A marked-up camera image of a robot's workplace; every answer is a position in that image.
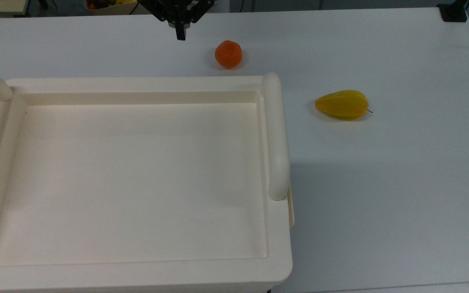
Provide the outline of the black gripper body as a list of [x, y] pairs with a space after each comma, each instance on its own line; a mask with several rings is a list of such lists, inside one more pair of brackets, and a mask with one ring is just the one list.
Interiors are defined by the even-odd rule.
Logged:
[[183, 25], [198, 22], [214, 6], [214, 0], [139, 0], [140, 6], [160, 22]]

